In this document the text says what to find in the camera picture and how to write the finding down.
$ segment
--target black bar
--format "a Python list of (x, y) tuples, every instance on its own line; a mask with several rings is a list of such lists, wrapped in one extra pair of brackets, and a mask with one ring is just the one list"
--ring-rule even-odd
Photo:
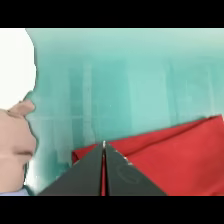
[(102, 144), (44, 189), (39, 196), (99, 196), (101, 193)]
[(166, 196), (111, 145), (106, 144), (105, 153), (109, 196)]

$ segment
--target folded red cloth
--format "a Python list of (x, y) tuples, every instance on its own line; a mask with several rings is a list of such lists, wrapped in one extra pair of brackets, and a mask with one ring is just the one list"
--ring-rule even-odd
[[(221, 115), (109, 143), (168, 195), (224, 195)], [(95, 146), (74, 150), (73, 163)]]

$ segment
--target finger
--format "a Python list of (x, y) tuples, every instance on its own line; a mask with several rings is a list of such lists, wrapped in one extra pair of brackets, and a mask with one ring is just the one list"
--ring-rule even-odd
[(27, 114), (32, 112), (34, 109), (35, 109), (35, 106), (31, 100), (24, 100), (16, 104), (14, 107), (12, 107), (9, 110), (9, 112), (12, 112), (21, 116), (26, 116)]

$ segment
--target light blue clothing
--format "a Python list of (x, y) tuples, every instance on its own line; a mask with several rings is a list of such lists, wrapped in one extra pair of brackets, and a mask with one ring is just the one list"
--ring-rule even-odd
[(0, 193), (0, 196), (29, 196), (29, 194), (26, 189), (22, 189), (17, 192)]

